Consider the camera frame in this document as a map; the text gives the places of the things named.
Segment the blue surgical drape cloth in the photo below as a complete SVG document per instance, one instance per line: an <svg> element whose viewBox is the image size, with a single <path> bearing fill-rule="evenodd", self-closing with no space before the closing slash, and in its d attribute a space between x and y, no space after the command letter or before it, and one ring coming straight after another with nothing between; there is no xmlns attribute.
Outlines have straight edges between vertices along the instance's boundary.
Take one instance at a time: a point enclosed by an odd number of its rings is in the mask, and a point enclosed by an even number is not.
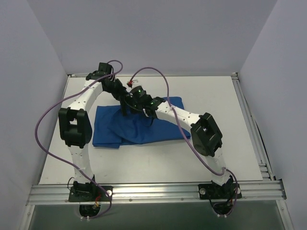
<svg viewBox="0 0 307 230"><path fill-rule="evenodd" d="M118 149L124 145L140 145L183 139L177 125L142 114L122 115L119 105L98 106L94 121L92 145Z"/></svg>

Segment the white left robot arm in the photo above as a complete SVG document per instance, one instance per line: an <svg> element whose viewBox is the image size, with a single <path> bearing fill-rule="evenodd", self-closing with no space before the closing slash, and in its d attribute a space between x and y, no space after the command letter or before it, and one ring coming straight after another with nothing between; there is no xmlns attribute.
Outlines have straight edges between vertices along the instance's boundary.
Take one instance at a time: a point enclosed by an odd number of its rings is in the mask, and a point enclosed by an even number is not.
<svg viewBox="0 0 307 230"><path fill-rule="evenodd" d="M126 88L115 77L114 68L105 64L102 68L88 74L81 93L68 106L59 110L60 137L71 153L74 169L73 193L79 193L86 200L96 197L94 173L89 159L89 142L92 139L92 125L88 113L102 92L108 92L119 100L127 94Z"/></svg>

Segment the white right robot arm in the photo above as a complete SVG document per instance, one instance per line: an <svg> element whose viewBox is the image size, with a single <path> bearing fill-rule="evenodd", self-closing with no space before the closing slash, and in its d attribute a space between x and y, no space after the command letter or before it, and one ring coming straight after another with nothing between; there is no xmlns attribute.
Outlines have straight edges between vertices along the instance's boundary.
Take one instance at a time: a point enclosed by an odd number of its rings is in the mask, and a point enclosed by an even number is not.
<svg viewBox="0 0 307 230"><path fill-rule="evenodd" d="M177 125L189 148L211 173L214 194L223 198L230 193L230 184L237 184L237 178L226 166L223 135L210 113L200 115L186 111L171 103L169 96L153 98L144 90L131 91L123 100L132 112Z"/></svg>

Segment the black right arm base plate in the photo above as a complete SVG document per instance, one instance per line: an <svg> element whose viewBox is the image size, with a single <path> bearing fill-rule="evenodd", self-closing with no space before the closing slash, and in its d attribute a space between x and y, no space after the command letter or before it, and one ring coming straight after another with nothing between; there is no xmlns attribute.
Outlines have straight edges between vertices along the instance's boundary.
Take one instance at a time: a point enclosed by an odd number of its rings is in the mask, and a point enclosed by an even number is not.
<svg viewBox="0 0 307 230"><path fill-rule="evenodd" d="M201 200L228 200L236 196L236 187L238 187L237 198L241 199L242 194L240 185L232 183L230 185L219 186L215 183L198 184L199 197Z"/></svg>

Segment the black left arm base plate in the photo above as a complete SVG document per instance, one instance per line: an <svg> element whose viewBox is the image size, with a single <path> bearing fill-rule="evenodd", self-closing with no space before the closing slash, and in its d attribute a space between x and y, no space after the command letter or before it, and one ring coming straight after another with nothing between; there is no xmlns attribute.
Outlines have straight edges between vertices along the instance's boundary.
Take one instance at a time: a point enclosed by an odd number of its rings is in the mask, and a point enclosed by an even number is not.
<svg viewBox="0 0 307 230"><path fill-rule="evenodd" d="M112 195L106 195L99 187L94 184L79 184L71 187L69 202L94 202L110 201Z"/></svg>

